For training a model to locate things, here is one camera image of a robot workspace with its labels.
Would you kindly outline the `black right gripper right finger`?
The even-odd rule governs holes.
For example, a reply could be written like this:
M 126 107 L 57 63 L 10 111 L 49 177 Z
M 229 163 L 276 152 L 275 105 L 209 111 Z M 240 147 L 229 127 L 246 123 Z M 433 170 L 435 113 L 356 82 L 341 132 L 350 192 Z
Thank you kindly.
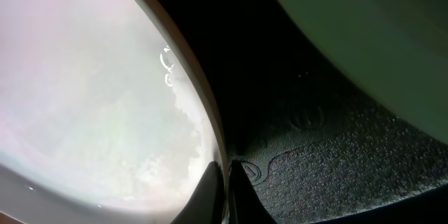
M 276 224 L 259 200 L 240 161 L 230 169 L 229 224 Z

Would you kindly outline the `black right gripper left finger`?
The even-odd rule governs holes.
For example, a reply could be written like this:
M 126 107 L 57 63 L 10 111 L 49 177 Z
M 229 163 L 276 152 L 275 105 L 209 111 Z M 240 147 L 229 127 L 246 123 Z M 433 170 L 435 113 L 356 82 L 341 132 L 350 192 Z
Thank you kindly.
M 188 203 L 171 224 L 222 223 L 224 203 L 222 170 L 217 162 L 210 162 Z

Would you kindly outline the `white plate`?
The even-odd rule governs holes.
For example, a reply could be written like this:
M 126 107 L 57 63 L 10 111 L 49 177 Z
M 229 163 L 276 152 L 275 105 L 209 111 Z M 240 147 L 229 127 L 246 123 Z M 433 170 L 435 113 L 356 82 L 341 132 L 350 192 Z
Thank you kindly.
M 158 0 L 1 0 L 1 212 L 172 223 L 228 160 L 207 79 Z

